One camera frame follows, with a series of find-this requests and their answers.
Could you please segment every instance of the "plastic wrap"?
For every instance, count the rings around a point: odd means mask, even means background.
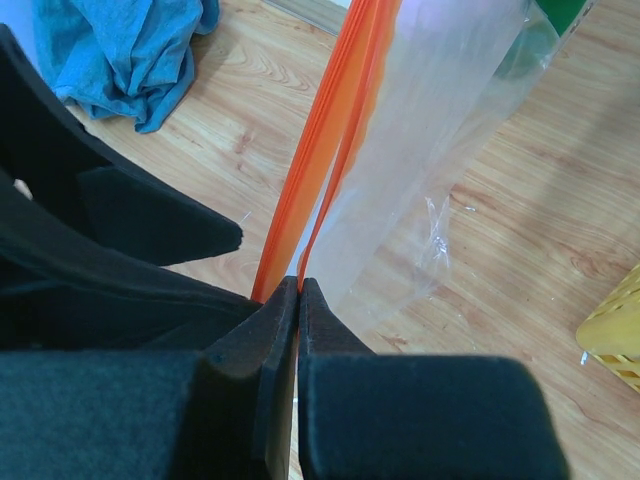
[[[325,179],[289,273],[310,249],[306,276],[354,331],[428,294],[449,270],[453,184],[560,44],[530,0],[402,1],[366,135],[318,219]]]

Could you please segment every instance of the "crumpled fabric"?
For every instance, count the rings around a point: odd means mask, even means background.
[[[193,82],[191,37],[219,15],[218,0],[35,0],[40,71],[65,104],[153,132]]]

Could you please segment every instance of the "wood grain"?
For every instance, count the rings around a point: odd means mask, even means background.
[[[265,0],[301,20],[337,35],[347,9],[331,0]]]
[[[78,115],[131,160],[242,222],[239,252],[174,268],[248,294],[335,40],[259,0],[222,8],[217,31],[194,41],[194,86],[158,133]],[[596,362],[581,366],[574,338],[640,260],[638,31],[637,0],[593,9],[454,188],[450,280],[363,337],[380,352],[520,359],[580,479],[635,478],[640,468],[640,397]]]

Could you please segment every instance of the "yellow plastic container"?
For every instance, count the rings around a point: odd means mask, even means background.
[[[640,392],[640,265],[576,333],[578,344]]]

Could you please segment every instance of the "black felt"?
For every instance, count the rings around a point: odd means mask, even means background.
[[[194,478],[181,444],[206,421],[194,392],[210,375],[189,352],[4,353],[0,478]]]
[[[319,356],[307,385],[305,478],[569,477],[540,390],[516,362]]]
[[[240,227],[89,135],[0,24],[0,165],[101,245],[168,265],[236,250]]]

